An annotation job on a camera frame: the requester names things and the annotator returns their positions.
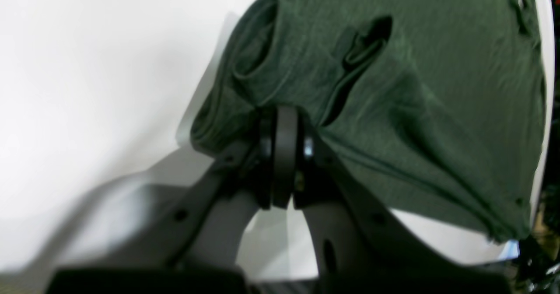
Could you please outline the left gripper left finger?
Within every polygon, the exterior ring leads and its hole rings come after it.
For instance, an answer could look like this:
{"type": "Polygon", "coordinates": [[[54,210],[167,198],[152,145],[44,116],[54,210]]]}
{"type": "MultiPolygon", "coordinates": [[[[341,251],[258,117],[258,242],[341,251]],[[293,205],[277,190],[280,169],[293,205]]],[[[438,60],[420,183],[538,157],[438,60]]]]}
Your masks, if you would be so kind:
{"type": "Polygon", "coordinates": [[[277,110],[227,146],[164,214],[106,258],[57,274],[59,294],[249,294],[236,256],[260,207],[271,205],[277,110]]]}

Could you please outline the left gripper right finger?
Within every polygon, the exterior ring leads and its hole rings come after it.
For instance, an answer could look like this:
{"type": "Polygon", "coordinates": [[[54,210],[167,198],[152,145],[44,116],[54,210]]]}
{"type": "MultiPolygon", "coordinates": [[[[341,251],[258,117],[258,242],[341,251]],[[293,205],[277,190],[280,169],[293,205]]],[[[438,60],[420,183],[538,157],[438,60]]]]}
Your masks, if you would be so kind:
{"type": "Polygon", "coordinates": [[[310,230],[316,294],[510,294],[504,276],[456,264],[417,238],[344,167],[296,107],[276,111],[276,205],[310,230]]]}

